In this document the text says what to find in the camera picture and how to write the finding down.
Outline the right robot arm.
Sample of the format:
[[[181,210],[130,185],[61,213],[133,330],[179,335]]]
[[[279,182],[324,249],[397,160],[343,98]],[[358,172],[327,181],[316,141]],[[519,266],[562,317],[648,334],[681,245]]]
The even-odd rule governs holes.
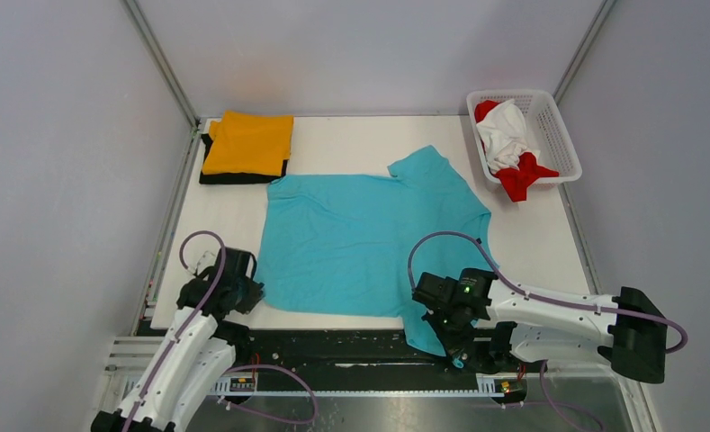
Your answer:
[[[577,295],[512,284],[489,271],[423,273],[412,293],[459,369],[533,371],[546,361],[607,365],[625,378],[665,380],[669,324],[640,290]]]

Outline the teal t shirt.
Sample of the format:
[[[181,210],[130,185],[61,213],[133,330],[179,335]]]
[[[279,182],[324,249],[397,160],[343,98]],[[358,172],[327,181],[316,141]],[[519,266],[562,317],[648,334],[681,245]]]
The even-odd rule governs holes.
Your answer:
[[[473,245],[491,211],[435,148],[388,175],[288,175],[267,189],[256,279],[278,310],[399,317],[408,344],[442,356],[410,277],[487,269]]]

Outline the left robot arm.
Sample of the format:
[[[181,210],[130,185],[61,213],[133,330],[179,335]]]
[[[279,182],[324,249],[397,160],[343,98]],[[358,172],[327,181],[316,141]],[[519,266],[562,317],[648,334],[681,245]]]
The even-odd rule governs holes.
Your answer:
[[[248,327],[225,318],[231,312],[248,314],[263,298],[255,274],[254,254],[225,247],[213,265],[184,284],[173,321],[146,370],[116,409],[95,415],[91,430],[186,430],[220,376],[251,361]]]

